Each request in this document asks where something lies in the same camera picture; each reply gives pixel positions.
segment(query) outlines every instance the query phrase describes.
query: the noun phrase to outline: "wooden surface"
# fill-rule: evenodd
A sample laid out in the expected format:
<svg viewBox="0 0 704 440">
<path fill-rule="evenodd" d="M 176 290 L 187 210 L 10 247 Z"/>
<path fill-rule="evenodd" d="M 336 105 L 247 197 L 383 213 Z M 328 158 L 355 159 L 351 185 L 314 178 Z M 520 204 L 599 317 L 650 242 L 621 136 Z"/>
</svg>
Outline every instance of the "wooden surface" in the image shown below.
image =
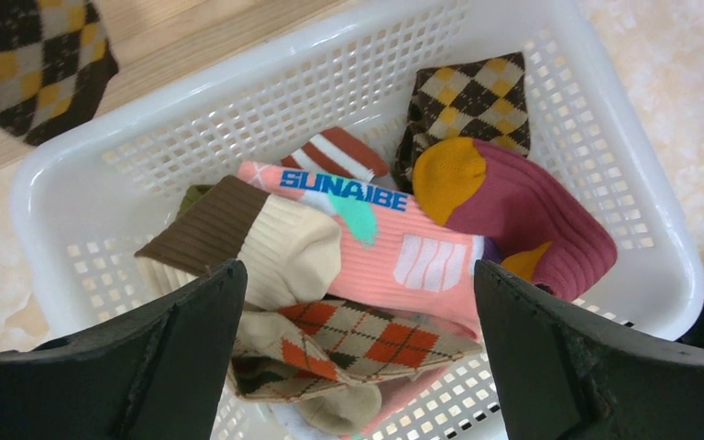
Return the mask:
<svg viewBox="0 0 704 440">
<path fill-rule="evenodd" d="M 102 115 L 354 0 L 98 0 L 120 73 Z M 0 131 L 0 168 L 31 148 Z"/>
</svg>

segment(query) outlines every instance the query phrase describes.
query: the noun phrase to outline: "white stripe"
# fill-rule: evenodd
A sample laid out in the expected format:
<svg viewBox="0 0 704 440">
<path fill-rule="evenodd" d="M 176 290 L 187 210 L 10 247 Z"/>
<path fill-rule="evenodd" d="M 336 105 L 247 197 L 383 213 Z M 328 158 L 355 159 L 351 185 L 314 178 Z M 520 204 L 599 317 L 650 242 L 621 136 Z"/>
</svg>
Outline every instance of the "white stripe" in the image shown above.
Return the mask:
<svg viewBox="0 0 704 440">
<path fill-rule="evenodd" d="M 444 272 L 446 270 L 446 261 L 452 255 L 452 250 L 455 248 L 453 243 L 442 241 L 438 247 L 438 254 L 427 267 L 425 272 L 424 289 L 429 292 L 440 292 L 441 282 L 444 280 Z"/>
<path fill-rule="evenodd" d="M 473 275 L 477 260 L 484 257 L 484 236 L 472 236 L 473 248 L 471 249 L 471 259 L 468 263 L 468 273 Z"/>
<path fill-rule="evenodd" d="M 374 171 L 366 168 L 362 163 L 358 162 L 351 156 L 345 153 L 336 144 L 329 141 L 323 135 L 314 135 L 309 142 L 314 144 L 317 149 L 323 152 L 330 160 L 337 163 L 341 168 L 345 169 L 355 179 L 364 182 L 371 182 L 374 178 Z"/>
<path fill-rule="evenodd" d="M 452 289 L 460 282 L 460 277 L 463 276 L 464 272 L 463 263 L 465 262 L 467 250 L 468 246 L 466 245 L 455 245 L 452 256 L 449 257 L 449 261 L 446 262 L 446 276 L 444 277 L 445 291 Z"/>
<path fill-rule="evenodd" d="M 412 271 L 406 277 L 406 289 L 422 289 L 423 279 L 427 265 L 435 257 L 435 252 L 438 251 L 438 241 L 432 238 L 423 238 L 423 248 L 420 249 L 420 256 L 417 262 L 414 263 Z"/>
<path fill-rule="evenodd" d="M 317 162 L 313 161 L 312 158 L 310 158 L 309 155 L 306 154 L 302 149 L 295 151 L 290 156 L 295 160 L 295 163 L 298 164 L 298 167 L 301 170 L 307 170 L 311 172 L 324 171 L 323 167 L 317 165 Z"/>
<path fill-rule="evenodd" d="M 395 265 L 395 270 L 392 275 L 395 280 L 403 285 L 406 282 L 406 275 L 412 269 L 414 262 L 417 260 L 417 254 L 420 253 L 420 245 L 422 240 L 414 234 L 405 234 L 403 243 L 401 244 L 401 254 L 398 256 L 398 263 Z"/>
</svg>

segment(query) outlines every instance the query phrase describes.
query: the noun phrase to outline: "beige tabletop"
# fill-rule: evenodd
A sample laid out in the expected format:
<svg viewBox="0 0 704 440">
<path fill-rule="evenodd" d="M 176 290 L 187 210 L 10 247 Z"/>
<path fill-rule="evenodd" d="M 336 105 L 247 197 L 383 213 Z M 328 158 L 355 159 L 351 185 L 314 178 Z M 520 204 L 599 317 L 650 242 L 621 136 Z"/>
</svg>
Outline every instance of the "beige tabletop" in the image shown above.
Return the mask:
<svg viewBox="0 0 704 440">
<path fill-rule="evenodd" d="M 596 26 L 614 60 L 633 106 L 657 151 L 668 179 L 687 215 L 687 227 L 698 246 L 704 264 L 704 0 L 578 0 L 586 16 Z M 164 40 L 165 27 L 193 43 L 198 17 L 207 26 L 225 14 L 236 14 L 259 0 L 140 0 L 130 5 L 170 4 L 160 8 L 120 10 L 123 3 L 101 0 L 104 21 L 113 38 L 123 43 L 118 53 L 126 61 L 144 60 L 149 54 L 171 50 Z M 345 2 L 324 2 L 337 6 Z M 122 14 L 140 17 L 143 35 L 125 34 L 134 21 Z M 149 39 L 144 49 L 137 41 Z M 37 303 L 30 293 L 30 269 L 22 256 L 9 223 L 6 198 L 17 164 L 0 170 L 0 351 L 29 350 L 51 337 Z"/>
</svg>

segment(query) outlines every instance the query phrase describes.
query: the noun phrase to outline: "beige ribbed sock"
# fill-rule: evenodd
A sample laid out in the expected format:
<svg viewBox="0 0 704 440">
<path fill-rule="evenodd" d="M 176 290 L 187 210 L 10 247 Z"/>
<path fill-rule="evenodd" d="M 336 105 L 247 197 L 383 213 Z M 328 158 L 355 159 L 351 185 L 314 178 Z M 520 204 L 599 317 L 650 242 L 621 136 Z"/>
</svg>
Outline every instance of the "beige ribbed sock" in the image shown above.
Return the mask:
<svg viewBox="0 0 704 440">
<path fill-rule="evenodd" d="M 356 385 L 295 403 L 306 422 L 334 435 L 357 434 L 379 414 L 381 393 L 373 385 Z"/>
<path fill-rule="evenodd" d="M 247 267 L 247 302 L 275 310 L 325 295 L 341 268 L 340 238 L 329 216 L 227 176 L 136 259 L 158 295 L 240 259 Z"/>
</svg>

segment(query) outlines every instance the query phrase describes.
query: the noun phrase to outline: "perforated basket wall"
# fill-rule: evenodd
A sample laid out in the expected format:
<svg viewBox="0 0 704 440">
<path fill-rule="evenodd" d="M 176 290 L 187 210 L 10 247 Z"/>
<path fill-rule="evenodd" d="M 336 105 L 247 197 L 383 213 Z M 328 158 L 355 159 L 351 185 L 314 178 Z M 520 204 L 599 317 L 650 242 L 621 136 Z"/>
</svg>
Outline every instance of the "perforated basket wall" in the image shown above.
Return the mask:
<svg viewBox="0 0 704 440">
<path fill-rule="evenodd" d="M 620 249 L 617 266 L 576 303 L 667 335 L 668 323 L 675 316 L 688 321 L 685 310 L 694 307 L 689 256 L 666 231 L 674 220 L 655 207 L 637 166 L 642 159 L 631 156 L 630 139 L 640 137 L 620 131 L 618 109 L 603 102 L 598 78 L 587 74 L 585 57 L 593 54 L 582 54 L 576 41 L 597 37 L 571 28 L 576 18 L 562 16 L 570 11 L 562 0 L 419 0 L 405 8 L 377 2 L 50 142 L 16 180 L 30 206 L 13 200 L 13 209 L 26 212 L 16 214 L 16 229 L 50 325 L 83 328 L 153 298 L 132 256 L 171 221 L 190 184 L 216 182 L 241 160 L 277 160 L 334 125 L 391 160 L 418 69 L 522 50 L 531 159 L 607 227 Z M 175 104 L 153 108 L 161 99 Z M 649 149 L 643 141 L 639 148 Z M 499 409 L 486 355 L 468 358 L 359 438 L 492 438 L 503 433 Z M 263 413 L 226 390 L 213 438 L 291 438 Z"/>
</svg>

